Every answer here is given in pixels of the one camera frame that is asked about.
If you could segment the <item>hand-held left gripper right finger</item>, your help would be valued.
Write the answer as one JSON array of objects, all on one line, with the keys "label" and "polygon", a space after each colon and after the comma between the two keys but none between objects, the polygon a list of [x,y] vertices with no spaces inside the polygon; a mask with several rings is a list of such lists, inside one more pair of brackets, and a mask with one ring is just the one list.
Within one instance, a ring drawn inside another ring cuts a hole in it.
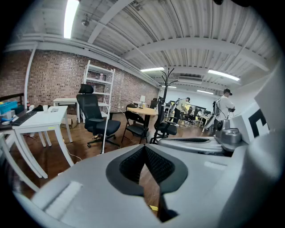
[{"label": "hand-held left gripper right finger", "polygon": [[167,161],[187,166],[181,186],[162,193],[157,228],[264,228],[279,222],[281,133],[236,148],[232,157],[153,146]]}]

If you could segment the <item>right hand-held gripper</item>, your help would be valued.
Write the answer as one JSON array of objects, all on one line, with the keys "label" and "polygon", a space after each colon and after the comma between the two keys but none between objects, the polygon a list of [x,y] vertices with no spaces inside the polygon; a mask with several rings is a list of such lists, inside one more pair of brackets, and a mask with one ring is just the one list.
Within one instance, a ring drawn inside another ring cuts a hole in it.
[{"label": "right hand-held gripper", "polygon": [[253,103],[241,114],[220,120],[214,137],[164,138],[158,145],[197,154],[224,154],[232,153],[237,147],[250,144],[268,132],[260,107]]}]

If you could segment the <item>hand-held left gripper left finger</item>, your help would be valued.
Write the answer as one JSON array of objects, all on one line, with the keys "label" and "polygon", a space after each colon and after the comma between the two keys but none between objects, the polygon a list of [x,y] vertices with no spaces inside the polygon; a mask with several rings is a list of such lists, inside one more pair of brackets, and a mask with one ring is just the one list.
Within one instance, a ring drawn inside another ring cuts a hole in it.
[{"label": "hand-held left gripper left finger", "polygon": [[15,193],[24,210],[44,228],[154,228],[161,222],[143,197],[125,195],[106,177],[110,161],[125,147],[76,163],[28,199]]}]

